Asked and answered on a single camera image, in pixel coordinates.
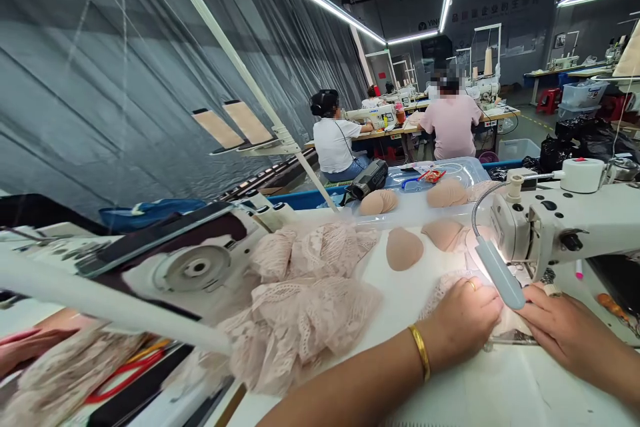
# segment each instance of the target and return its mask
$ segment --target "red stool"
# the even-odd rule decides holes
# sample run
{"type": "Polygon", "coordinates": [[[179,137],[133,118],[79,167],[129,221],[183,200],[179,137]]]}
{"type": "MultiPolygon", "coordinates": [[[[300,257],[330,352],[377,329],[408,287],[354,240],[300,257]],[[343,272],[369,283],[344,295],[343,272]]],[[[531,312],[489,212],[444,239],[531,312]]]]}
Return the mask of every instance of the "red stool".
{"type": "Polygon", "coordinates": [[[535,113],[539,111],[545,112],[547,115],[551,115],[558,108],[558,104],[562,100],[562,89],[546,89],[542,96],[540,97],[540,101],[538,102],[538,106],[535,108],[535,113]]]}
{"type": "Polygon", "coordinates": [[[624,120],[633,123],[635,122],[637,114],[635,112],[625,113],[627,106],[632,101],[633,94],[619,97],[605,95],[600,101],[600,110],[598,110],[596,116],[609,122],[613,120],[624,120]]]}

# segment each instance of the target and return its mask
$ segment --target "woman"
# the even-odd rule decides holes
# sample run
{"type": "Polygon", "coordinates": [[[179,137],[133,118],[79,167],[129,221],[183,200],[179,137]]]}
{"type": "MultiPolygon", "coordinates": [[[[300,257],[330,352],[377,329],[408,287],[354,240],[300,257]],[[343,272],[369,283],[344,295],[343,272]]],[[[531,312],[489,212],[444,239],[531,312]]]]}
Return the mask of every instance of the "woman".
{"type": "Polygon", "coordinates": [[[313,141],[318,152],[320,170],[332,182],[348,181],[369,166],[366,154],[351,151],[351,139],[373,131],[373,125],[358,125],[342,120],[336,90],[321,90],[311,97],[311,113],[320,117],[313,126],[313,141]]]}
{"type": "Polygon", "coordinates": [[[475,157],[471,126],[477,126],[482,111],[468,95],[460,95],[457,79],[443,78],[438,83],[439,99],[429,104],[420,120],[427,133],[435,130],[436,160],[475,157]]]}
{"type": "Polygon", "coordinates": [[[375,94],[375,87],[372,85],[367,90],[369,98],[365,98],[362,101],[362,108],[376,108],[380,103],[383,103],[375,94]]]}
{"type": "MultiPolygon", "coordinates": [[[[517,311],[540,346],[575,376],[640,412],[640,355],[584,304],[566,294],[547,297],[542,287],[526,287],[529,303],[517,311]]],[[[417,336],[404,329],[323,372],[290,393],[258,427],[379,425],[429,374],[474,357],[499,322],[502,307],[493,287],[481,286],[477,277],[460,279],[431,317],[415,324],[417,336]]],[[[476,425],[482,424],[478,418],[476,425]]]]}

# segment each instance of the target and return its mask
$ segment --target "scissors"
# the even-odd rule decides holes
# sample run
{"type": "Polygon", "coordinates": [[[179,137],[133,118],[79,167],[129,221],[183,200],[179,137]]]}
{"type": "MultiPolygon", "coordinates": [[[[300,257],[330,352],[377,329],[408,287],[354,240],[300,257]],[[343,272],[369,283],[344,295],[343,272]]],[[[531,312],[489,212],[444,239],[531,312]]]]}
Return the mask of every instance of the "scissors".
{"type": "Polygon", "coordinates": [[[131,357],[122,367],[118,368],[114,373],[112,373],[107,379],[96,388],[89,397],[87,397],[85,404],[98,404],[100,402],[105,401],[113,397],[116,394],[119,394],[124,389],[129,387],[132,383],[134,383],[140,376],[142,376],[146,371],[148,371],[151,367],[156,365],[160,360],[162,360],[168,351],[172,350],[174,347],[177,347],[178,342],[173,340],[162,340],[151,347],[144,349],[142,352],[135,354],[131,357]],[[151,352],[155,352],[153,355],[146,357],[151,352]],[[116,377],[126,374],[130,371],[134,371],[131,375],[129,375],[126,379],[120,382],[115,387],[103,392],[102,389],[104,386],[108,385],[113,379],[116,377]]]}

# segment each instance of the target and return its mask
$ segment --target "woman's hand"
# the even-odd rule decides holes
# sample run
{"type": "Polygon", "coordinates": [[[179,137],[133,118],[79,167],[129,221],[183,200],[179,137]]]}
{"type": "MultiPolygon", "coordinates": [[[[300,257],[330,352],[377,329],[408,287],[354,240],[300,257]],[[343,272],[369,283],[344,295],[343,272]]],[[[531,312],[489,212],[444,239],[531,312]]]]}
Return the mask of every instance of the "woman's hand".
{"type": "Polygon", "coordinates": [[[540,284],[526,287],[523,293],[531,303],[516,312],[558,364],[620,400],[640,406],[637,352],[579,300],[567,294],[547,297],[540,284]]]}
{"type": "Polygon", "coordinates": [[[12,373],[23,362],[36,359],[78,330],[33,329],[0,339],[0,379],[12,373]]]}
{"type": "Polygon", "coordinates": [[[478,277],[460,279],[431,316],[416,324],[431,372],[442,372],[477,354],[500,321],[503,305],[496,289],[482,286],[478,277]]]}

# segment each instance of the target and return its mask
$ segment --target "orange handle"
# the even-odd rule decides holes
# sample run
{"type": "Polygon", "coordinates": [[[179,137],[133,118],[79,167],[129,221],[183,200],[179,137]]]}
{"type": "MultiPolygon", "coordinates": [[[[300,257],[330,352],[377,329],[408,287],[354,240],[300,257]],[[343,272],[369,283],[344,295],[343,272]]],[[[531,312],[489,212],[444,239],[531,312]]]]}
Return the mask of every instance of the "orange handle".
{"type": "Polygon", "coordinates": [[[625,320],[629,323],[629,316],[622,310],[622,307],[615,303],[613,298],[611,298],[608,294],[599,294],[597,296],[598,304],[602,305],[604,308],[609,310],[613,315],[618,318],[625,320]]]}

